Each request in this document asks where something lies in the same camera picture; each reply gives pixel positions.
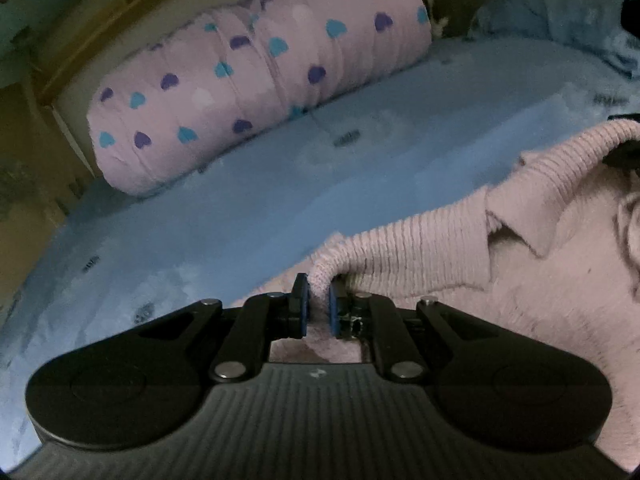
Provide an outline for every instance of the ribbed black plastic surface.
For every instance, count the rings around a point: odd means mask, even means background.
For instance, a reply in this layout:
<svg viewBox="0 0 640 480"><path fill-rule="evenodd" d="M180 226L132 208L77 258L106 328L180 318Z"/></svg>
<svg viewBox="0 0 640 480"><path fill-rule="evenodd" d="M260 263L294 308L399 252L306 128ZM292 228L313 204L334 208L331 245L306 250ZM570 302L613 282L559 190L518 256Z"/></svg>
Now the ribbed black plastic surface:
<svg viewBox="0 0 640 480"><path fill-rule="evenodd" d="M149 446L94 453L45 444L15 479L623 479L596 449L492 449L439 415L423 389L370 364L265 364L212 389L197 414Z"/></svg>

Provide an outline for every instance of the blue heart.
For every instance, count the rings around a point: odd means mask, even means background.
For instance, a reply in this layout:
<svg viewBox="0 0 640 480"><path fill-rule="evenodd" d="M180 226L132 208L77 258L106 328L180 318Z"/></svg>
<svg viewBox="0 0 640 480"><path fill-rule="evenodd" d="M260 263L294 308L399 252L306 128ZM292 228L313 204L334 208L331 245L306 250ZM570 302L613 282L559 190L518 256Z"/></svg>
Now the blue heart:
<svg viewBox="0 0 640 480"><path fill-rule="evenodd" d="M312 85L321 82L322 79L324 79L324 76L326 76L326 70L324 69L324 66L319 65L313 65L306 74L306 78L309 79L309 82Z"/></svg>
<svg viewBox="0 0 640 480"><path fill-rule="evenodd" d="M238 119L234 123L234 133L235 134L243 134L243 133L247 132L248 130L250 130L253 127L254 127L254 125L251 123L251 121L247 121L247 120L244 120L244 119Z"/></svg>
<svg viewBox="0 0 640 480"><path fill-rule="evenodd" d="M289 112L289 120L297 119L298 117L302 117L304 114L305 114L304 108L293 105Z"/></svg>
<svg viewBox="0 0 640 480"><path fill-rule="evenodd" d="M146 97L144 97L140 92L133 92L133 94L131 94L131 99L129 100L130 108L135 110L144 103L146 103Z"/></svg>
<svg viewBox="0 0 640 480"><path fill-rule="evenodd" d="M289 45L282 38L271 38L269 40L269 54L273 57L278 57L287 50L289 50Z"/></svg>
<svg viewBox="0 0 640 480"><path fill-rule="evenodd" d="M234 74L234 69L231 68L231 65L228 65L224 61L220 61L216 65L215 69L213 69L213 72L216 73L217 77L223 78L223 77L227 77L229 75L233 75Z"/></svg>
<svg viewBox="0 0 640 480"><path fill-rule="evenodd" d="M107 99L111 99L112 97L113 97L113 90L107 86L107 88L105 88L102 91L102 94L100 95L100 102L103 103Z"/></svg>
<svg viewBox="0 0 640 480"><path fill-rule="evenodd" d="M374 24L376 25L376 30L378 32L383 32L385 29L391 27L391 25L394 24L394 20L392 20L391 16L389 16L386 12L378 12L376 14Z"/></svg>
<svg viewBox="0 0 640 480"><path fill-rule="evenodd" d="M418 23L427 23L429 21L429 14L426 7L420 7L418 9Z"/></svg>
<svg viewBox="0 0 640 480"><path fill-rule="evenodd" d="M192 140L198 140L198 136L191 128L180 126L180 129L178 130L178 140L183 144L187 144Z"/></svg>
<svg viewBox="0 0 640 480"><path fill-rule="evenodd" d="M116 143L116 139L114 139L109 132L100 132L100 139L98 142L100 142L101 148L108 148Z"/></svg>
<svg viewBox="0 0 640 480"><path fill-rule="evenodd" d="M326 29L326 33L329 38L332 38L332 40L347 32L347 26L339 20L326 20L324 28Z"/></svg>
<svg viewBox="0 0 640 480"><path fill-rule="evenodd" d="M162 81L160 82L160 88L162 90L168 90L173 86L178 86L179 82L180 80L178 79L177 75L171 73L165 74L162 78Z"/></svg>
<svg viewBox="0 0 640 480"><path fill-rule="evenodd" d="M251 44L251 40L249 40L249 38L246 36L234 36L229 41L229 46L231 47L231 50L237 50L242 46L250 45L250 44Z"/></svg>

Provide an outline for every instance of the wall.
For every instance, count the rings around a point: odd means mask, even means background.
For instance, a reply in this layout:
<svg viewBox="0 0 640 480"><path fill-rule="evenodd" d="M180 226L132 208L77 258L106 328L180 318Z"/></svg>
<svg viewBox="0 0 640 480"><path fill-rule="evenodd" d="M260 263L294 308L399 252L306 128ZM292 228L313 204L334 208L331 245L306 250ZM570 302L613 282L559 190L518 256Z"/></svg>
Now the wall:
<svg viewBox="0 0 640 480"><path fill-rule="evenodd" d="M12 52L0 60L0 88L20 82L27 74L29 65L27 57L18 52Z"/></svg>
<svg viewBox="0 0 640 480"><path fill-rule="evenodd" d="M48 112L33 108L27 93L20 84L0 89L0 156L27 165L38 185L36 195L0 221L0 312L64 221L58 204L72 208L78 200L69 184L79 194L76 178L84 186L92 179Z"/></svg>
<svg viewBox="0 0 640 480"><path fill-rule="evenodd" d="M98 88L100 79L116 67L122 59L136 48L152 42L155 38L173 30L199 11L219 4L237 0L167 0L161 6L145 16L88 63L60 93L55 105L65 120L82 152L90 161L94 170L95 158L88 135L86 111L89 99ZM113 9L124 5L123 0L86 0L80 8L69 13L60 25L45 41L39 51L39 63L46 66L55 63L56 56L69 38L82 29L82 23L102 12L99 9Z"/></svg>

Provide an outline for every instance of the bedding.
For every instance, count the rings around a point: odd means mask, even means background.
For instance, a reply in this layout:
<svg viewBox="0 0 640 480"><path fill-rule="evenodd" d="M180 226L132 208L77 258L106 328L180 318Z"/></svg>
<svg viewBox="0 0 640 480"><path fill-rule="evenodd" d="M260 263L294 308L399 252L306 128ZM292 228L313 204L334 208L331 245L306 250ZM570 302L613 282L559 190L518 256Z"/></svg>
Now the bedding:
<svg viewBox="0 0 640 480"><path fill-rule="evenodd" d="M631 77L640 77L640 39L622 27L625 0L490 0L470 34L552 40L593 52Z"/></svg>
<svg viewBox="0 0 640 480"><path fill-rule="evenodd" d="M496 184L540 150L640 110L640 82L549 41L435 42L428 59L225 153L144 200L97 180L0 328L0 467L39 440L41 364L200 298L225 305L312 252Z"/></svg>
<svg viewBox="0 0 640 480"><path fill-rule="evenodd" d="M87 115L105 179L144 194L422 57L421 0L253 0L213 9L107 75Z"/></svg>

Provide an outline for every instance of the heart pattern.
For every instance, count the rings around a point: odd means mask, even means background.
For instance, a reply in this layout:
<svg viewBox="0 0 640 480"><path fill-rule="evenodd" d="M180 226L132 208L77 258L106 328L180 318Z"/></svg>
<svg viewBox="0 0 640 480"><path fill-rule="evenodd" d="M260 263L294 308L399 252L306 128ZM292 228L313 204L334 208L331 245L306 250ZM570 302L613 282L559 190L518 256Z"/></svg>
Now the heart pattern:
<svg viewBox="0 0 640 480"><path fill-rule="evenodd" d="M278 57L280 54L284 54L289 50L289 45L282 38L271 38L269 40L269 54L273 57Z"/></svg>
<svg viewBox="0 0 640 480"><path fill-rule="evenodd" d="M377 12L374 19L374 24L376 25L376 30L378 32L384 32L394 24L394 20L392 20L391 16L389 16L386 12Z"/></svg>
<svg viewBox="0 0 640 480"><path fill-rule="evenodd" d="M116 139L114 139L109 132L100 132L98 142L100 143L101 148L108 148L116 143Z"/></svg>
<svg viewBox="0 0 640 480"><path fill-rule="evenodd" d="M245 132L251 130L254 127L254 125L251 123L251 121L247 121L245 119L238 119L235 123L234 123L234 133L235 134L244 134Z"/></svg>
<svg viewBox="0 0 640 480"><path fill-rule="evenodd" d="M324 66L319 66L319 65L313 65L309 69L309 72L306 74L306 78L309 80L309 82L312 85L315 85L321 82L325 76L326 76L326 70L324 69Z"/></svg>
<svg viewBox="0 0 640 480"><path fill-rule="evenodd" d="M151 139L147 134L142 132L136 132L133 137L133 143L136 145L136 148L141 150L145 146L151 146Z"/></svg>
<svg viewBox="0 0 640 480"><path fill-rule="evenodd" d="M131 94L131 99L129 99L129 107L132 110L137 109L144 103L146 103L146 97L144 97L140 92L133 92L133 94Z"/></svg>
<svg viewBox="0 0 640 480"><path fill-rule="evenodd" d="M345 32L347 32L347 26L339 21L339 20L326 20L326 25L324 26L327 35L329 38L334 40L335 38L339 38Z"/></svg>
<svg viewBox="0 0 640 480"><path fill-rule="evenodd" d="M100 94L100 102L103 103L107 99L111 99L113 97L113 90L107 86Z"/></svg>
<svg viewBox="0 0 640 480"><path fill-rule="evenodd" d="M178 129L178 140L181 143L187 144L189 142L193 142L194 140L198 140L198 136L196 132L194 132L191 128L185 128L184 126L180 126Z"/></svg>
<svg viewBox="0 0 640 480"><path fill-rule="evenodd" d="M234 36L229 41L229 46L231 47L231 50L237 50L238 48L241 48L245 45L250 45L250 44L251 44L251 40L249 40L249 38L246 36Z"/></svg>
<svg viewBox="0 0 640 480"><path fill-rule="evenodd" d="M213 69L213 72L215 72L216 77L222 79L223 77L227 77L227 76L233 75L234 74L234 69L231 68L231 65L228 65L224 61L220 61L216 65L215 69Z"/></svg>
<svg viewBox="0 0 640 480"><path fill-rule="evenodd" d="M429 21L429 13L426 7L420 7L418 9L418 23L427 23Z"/></svg>
<svg viewBox="0 0 640 480"><path fill-rule="evenodd" d="M162 81L160 82L160 88L166 91L169 88L178 86L179 82L180 80L178 79L177 75L171 74L171 73L165 74L164 77L162 78Z"/></svg>
<svg viewBox="0 0 640 480"><path fill-rule="evenodd" d="M191 102L198 111L203 111L205 108L209 108L213 103L213 97L204 88L197 88L191 96Z"/></svg>

